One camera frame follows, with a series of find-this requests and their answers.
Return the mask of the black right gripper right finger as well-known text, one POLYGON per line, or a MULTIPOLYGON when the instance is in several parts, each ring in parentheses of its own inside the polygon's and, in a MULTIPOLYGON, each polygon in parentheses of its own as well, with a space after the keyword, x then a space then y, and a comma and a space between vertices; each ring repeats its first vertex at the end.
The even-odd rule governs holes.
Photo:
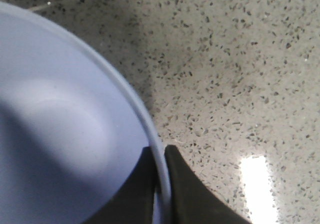
POLYGON ((174 224, 248 224, 209 191, 185 162, 178 148, 165 148, 174 224))

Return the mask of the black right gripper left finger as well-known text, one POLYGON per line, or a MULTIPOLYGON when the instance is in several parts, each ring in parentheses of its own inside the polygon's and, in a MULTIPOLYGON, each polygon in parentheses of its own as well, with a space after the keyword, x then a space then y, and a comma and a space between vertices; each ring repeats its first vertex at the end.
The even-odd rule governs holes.
POLYGON ((142 149, 133 171, 118 192, 86 224, 151 224, 156 165, 149 147, 142 149))

